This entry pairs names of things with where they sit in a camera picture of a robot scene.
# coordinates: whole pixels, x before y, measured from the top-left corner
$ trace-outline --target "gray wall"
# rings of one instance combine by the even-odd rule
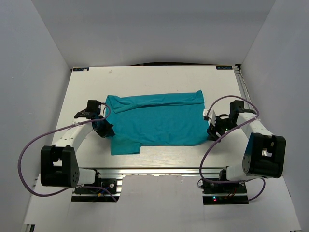
[[[303,231],[309,231],[308,57],[309,2],[277,0],[242,65],[262,121],[287,140],[283,176]]]
[[[17,174],[23,146],[56,126],[70,70],[30,0],[0,1],[0,230],[20,231],[30,194]],[[41,139],[22,163],[33,185]]]
[[[242,63],[275,0],[32,0],[70,67]]]

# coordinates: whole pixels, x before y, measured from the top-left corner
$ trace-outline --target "folded fabric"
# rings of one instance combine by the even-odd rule
[[[142,145],[198,145],[207,139],[201,90],[124,98],[109,95],[106,104],[112,110],[107,121],[115,133],[112,155],[137,154]]]

